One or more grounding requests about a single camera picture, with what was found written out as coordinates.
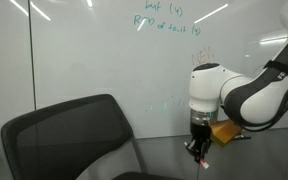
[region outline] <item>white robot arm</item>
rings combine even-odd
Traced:
[[[288,1],[281,20],[288,29]],[[216,123],[219,106],[231,120],[250,131],[272,127],[288,110],[288,42],[255,79],[216,63],[196,67],[189,93],[193,137],[187,149],[199,163],[210,147],[209,126]]]

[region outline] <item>office chair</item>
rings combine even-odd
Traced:
[[[73,180],[132,137],[115,99],[96,95],[17,117],[2,127],[0,140],[15,180]],[[139,172],[113,179],[175,180]]]

